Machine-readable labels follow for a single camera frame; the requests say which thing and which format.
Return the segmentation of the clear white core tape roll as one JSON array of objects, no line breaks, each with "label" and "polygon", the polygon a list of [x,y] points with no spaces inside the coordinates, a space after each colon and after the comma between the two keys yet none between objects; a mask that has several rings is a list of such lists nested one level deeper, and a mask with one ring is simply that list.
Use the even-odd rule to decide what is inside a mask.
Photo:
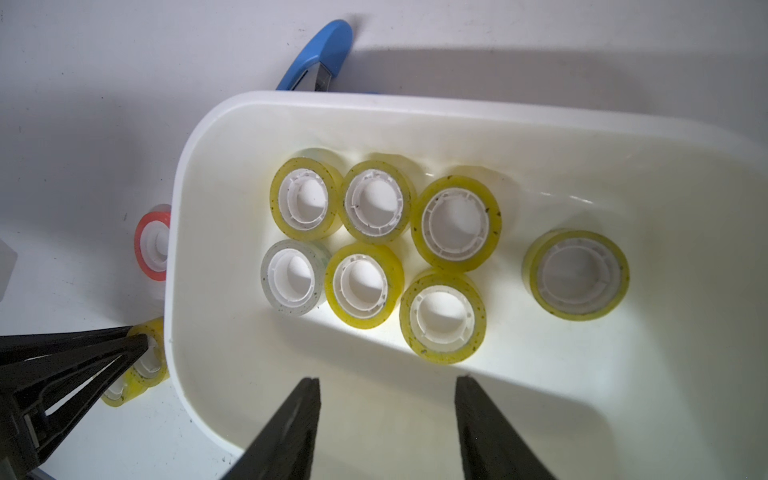
[{"label": "clear white core tape roll", "polygon": [[278,312],[303,316],[326,301],[325,272],[330,251],[320,242],[285,239],[273,244],[261,264],[261,285]]}]

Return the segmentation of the yellow core tape roll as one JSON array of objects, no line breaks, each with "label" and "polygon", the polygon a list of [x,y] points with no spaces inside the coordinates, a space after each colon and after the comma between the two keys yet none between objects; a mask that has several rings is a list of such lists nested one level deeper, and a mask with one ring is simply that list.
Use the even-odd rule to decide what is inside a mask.
[{"label": "yellow core tape roll", "polygon": [[341,219],[358,241],[385,245],[406,230],[416,188],[401,155],[371,154],[355,164],[341,186]]},{"label": "yellow core tape roll", "polygon": [[328,263],[324,291],[333,312],[347,325],[372,329],[387,320],[405,288],[401,261],[388,247],[353,243]]},{"label": "yellow core tape roll", "polygon": [[158,317],[135,325],[130,328],[127,336],[141,334],[148,338],[148,350],[101,397],[111,407],[124,405],[169,377],[164,349],[164,318]]},{"label": "yellow core tape roll", "polygon": [[482,345],[487,314],[475,284],[464,274],[429,269],[402,295],[399,320],[404,340],[419,357],[455,364]]},{"label": "yellow core tape roll", "polygon": [[269,206],[277,227],[289,238],[323,240],[342,225],[342,177],[332,164],[308,157],[284,163],[270,185]]},{"label": "yellow core tape roll", "polygon": [[448,175],[430,183],[413,204],[411,237],[432,267],[450,272],[479,268],[495,251],[503,217],[480,181]]}]

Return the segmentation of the red core tape roll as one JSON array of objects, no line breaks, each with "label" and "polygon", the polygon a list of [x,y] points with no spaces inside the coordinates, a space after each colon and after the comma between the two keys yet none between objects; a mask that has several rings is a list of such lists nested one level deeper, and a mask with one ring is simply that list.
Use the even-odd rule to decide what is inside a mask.
[{"label": "red core tape roll", "polygon": [[159,204],[144,214],[134,232],[134,253],[141,271],[156,282],[164,282],[171,227],[171,205]]}]

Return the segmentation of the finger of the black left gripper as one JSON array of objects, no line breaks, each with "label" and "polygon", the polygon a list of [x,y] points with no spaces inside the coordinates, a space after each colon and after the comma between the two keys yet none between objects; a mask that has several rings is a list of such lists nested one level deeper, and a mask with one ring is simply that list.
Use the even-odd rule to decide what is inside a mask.
[{"label": "finger of the black left gripper", "polygon": [[130,326],[124,326],[64,333],[2,336],[1,365],[124,338],[130,330]]},{"label": "finger of the black left gripper", "polygon": [[47,461],[147,350],[141,334],[11,364],[11,463]]}]

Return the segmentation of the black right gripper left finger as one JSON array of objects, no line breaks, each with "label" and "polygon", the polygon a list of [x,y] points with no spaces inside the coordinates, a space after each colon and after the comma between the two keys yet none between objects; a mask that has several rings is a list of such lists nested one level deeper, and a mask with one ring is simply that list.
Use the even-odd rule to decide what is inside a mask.
[{"label": "black right gripper left finger", "polygon": [[223,479],[309,479],[320,409],[319,379],[301,379]]}]

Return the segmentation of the white storage box tray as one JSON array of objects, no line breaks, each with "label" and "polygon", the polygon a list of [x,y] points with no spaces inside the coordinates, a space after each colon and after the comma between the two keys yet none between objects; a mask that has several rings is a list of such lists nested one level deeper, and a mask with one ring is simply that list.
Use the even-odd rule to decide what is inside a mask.
[{"label": "white storage box tray", "polygon": [[[327,306],[289,317],[260,264],[281,238],[269,185],[303,153],[340,170],[403,156],[417,184],[475,175],[503,231],[471,273],[488,330],[435,365],[397,317],[371,330]],[[554,107],[366,94],[249,92],[189,137],[172,199],[166,352],[196,426],[240,454],[297,382],[322,410],[314,478],[463,475],[453,398],[472,375],[562,479],[767,475],[767,149],[696,122]],[[628,293],[603,318],[559,319],[526,290],[541,235],[613,240]]]}]

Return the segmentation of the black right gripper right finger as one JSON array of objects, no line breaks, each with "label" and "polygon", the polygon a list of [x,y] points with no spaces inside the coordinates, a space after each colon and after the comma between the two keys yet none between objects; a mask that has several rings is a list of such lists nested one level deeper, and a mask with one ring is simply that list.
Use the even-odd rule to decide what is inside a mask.
[{"label": "black right gripper right finger", "polygon": [[474,378],[457,378],[454,405],[466,479],[554,477]]}]

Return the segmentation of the yellow core transparent tape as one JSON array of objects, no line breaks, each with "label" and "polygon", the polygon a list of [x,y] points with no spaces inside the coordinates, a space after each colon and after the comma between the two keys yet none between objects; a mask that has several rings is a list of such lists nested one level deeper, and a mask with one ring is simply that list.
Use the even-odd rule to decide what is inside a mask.
[{"label": "yellow core transparent tape", "polygon": [[622,302],[630,285],[630,267],[608,237],[556,229],[528,247],[522,280],[546,312],[564,320],[589,321],[606,316]]}]

